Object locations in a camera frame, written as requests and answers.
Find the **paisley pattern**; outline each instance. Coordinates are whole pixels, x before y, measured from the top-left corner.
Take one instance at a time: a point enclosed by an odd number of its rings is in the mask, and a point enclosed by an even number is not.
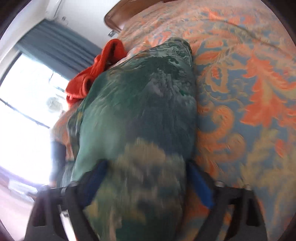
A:
[[[102,73],[68,122],[72,180],[110,160],[84,210],[102,241],[171,241],[195,143],[191,48],[180,38]]]
[[[295,45],[260,0],[158,3],[134,16],[118,38],[128,59],[171,37],[192,48],[196,162],[230,186],[252,185],[269,240],[277,240],[296,212]],[[207,214],[188,191],[177,239],[192,241]],[[229,212],[219,240],[230,219]]]

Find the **floor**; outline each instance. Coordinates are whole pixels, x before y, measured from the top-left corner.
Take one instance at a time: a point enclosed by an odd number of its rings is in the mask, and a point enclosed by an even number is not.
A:
[[[29,203],[12,195],[0,185],[0,219],[15,241],[25,237],[27,223],[34,203]],[[61,216],[69,241],[75,241],[75,235],[69,218]]]

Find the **white wall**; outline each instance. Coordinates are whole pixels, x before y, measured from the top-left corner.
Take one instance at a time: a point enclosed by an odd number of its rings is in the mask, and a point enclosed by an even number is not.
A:
[[[111,39],[108,36],[111,29],[105,25],[104,17],[118,2],[119,0],[63,0],[56,21],[103,48]]]
[[[32,0],[15,17],[0,39],[0,61],[32,27],[44,19],[49,0]]]

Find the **black plastic mount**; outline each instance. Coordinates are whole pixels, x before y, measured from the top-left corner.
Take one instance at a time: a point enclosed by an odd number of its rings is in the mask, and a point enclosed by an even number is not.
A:
[[[214,206],[199,230],[195,241],[215,241],[223,225],[228,205],[234,205],[231,224],[225,240],[267,241],[266,228],[259,204],[253,191],[245,188],[215,186],[212,178],[192,163],[214,193]],[[91,178],[86,173],[86,180]],[[60,218],[60,206],[67,211],[77,241],[99,241],[89,225],[82,209],[81,200],[85,182],[70,184],[66,188],[41,191],[33,207],[24,241],[68,240]]]
[[[42,191],[33,207],[24,241],[67,241],[60,205],[68,211],[77,241],[99,241],[78,204],[76,185]]]

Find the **wooden headboard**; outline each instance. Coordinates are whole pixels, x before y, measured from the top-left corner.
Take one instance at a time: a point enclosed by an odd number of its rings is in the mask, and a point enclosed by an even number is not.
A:
[[[144,9],[158,3],[174,0],[121,0],[105,16],[105,24],[120,33],[125,23]]]

